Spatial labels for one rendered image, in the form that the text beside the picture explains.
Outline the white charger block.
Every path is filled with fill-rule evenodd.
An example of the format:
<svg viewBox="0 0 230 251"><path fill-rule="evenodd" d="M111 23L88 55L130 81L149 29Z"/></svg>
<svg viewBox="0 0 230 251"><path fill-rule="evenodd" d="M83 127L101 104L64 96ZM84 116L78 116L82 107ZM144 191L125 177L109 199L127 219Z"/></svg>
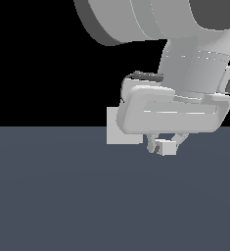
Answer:
<svg viewBox="0 0 230 251"><path fill-rule="evenodd" d="M176 142L165 139L157 139L156 140L156 148L155 152L162 156L172 156L176 154Z"/></svg>

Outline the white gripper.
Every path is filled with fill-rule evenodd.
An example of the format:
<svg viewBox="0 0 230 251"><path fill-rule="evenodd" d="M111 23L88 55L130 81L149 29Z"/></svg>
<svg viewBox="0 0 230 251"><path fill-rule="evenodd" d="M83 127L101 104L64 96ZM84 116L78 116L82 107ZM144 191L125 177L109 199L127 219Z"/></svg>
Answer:
<svg viewBox="0 0 230 251"><path fill-rule="evenodd" d="M176 133L176 147L188 133L214 132L230 110L230 96L205 95L200 104L176 101L171 88L156 82L126 78L122 83L121 103L116 123L125 134L147 134L147 149L157 153L159 133Z"/></svg>

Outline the pale grey cube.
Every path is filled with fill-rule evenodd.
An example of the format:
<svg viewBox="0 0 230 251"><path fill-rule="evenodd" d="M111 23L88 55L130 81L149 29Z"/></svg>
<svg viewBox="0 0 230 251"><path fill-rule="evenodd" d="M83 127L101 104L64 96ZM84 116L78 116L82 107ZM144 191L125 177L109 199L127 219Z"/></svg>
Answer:
<svg viewBox="0 0 230 251"><path fill-rule="evenodd" d="M116 124L118 107L107 108L107 143L108 144L141 144L142 134L124 134Z"/></svg>

